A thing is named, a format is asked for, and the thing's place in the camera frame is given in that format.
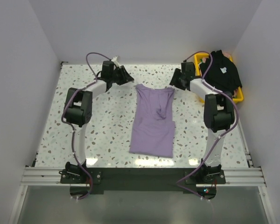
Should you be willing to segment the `purple t-shirt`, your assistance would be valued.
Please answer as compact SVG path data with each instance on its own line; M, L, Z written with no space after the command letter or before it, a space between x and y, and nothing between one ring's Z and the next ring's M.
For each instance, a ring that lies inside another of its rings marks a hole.
M130 153L173 157L175 122L173 121L173 88L135 87L137 107L132 127Z

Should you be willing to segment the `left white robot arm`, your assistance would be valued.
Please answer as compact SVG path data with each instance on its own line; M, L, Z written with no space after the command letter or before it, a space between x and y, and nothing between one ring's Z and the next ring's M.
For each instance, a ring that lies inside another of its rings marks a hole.
M113 84L123 85L134 81L134 78L121 65L117 57L103 61L102 69L95 79L83 88L69 88L61 121L72 128L71 153L73 160L66 167L76 166L71 172L71 178L77 183L87 179L85 133L92 117L92 102L95 97L103 94Z

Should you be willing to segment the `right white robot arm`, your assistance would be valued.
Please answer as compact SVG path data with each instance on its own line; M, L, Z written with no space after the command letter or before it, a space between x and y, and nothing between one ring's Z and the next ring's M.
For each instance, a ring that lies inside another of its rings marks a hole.
M198 172L198 177L201 182L210 183L215 178L215 172L211 168L221 166L225 135L235 122L232 95L217 90L204 79L196 76L193 62L182 62L181 67L175 69L169 84L184 91L191 91L204 99L203 120L208 129L208 138L202 163L206 167Z

